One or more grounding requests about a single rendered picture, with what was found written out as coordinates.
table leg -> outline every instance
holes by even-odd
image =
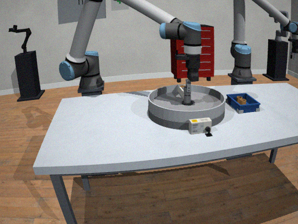
[[[269,158],[269,162],[270,163],[274,163],[275,162],[277,150],[278,150],[278,148],[271,149],[270,158]]]
[[[77,224],[61,175],[50,175],[62,213],[67,224]]]
[[[82,177],[82,182],[83,182],[84,190],[85,191],[89,191],[90,190],[90,184],[89,184],[88,176],[82,175],[81,177]]]

round gray tray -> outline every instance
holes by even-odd
[[[182,130],[188,130],[189,119],[209,117],[212,126],[224,119],[225,99],[220,92],[192,85],[191,99],[194,101],[193,105],[183,105],[177,85],[158,88],[148,96],[148,116],[161,126]]]

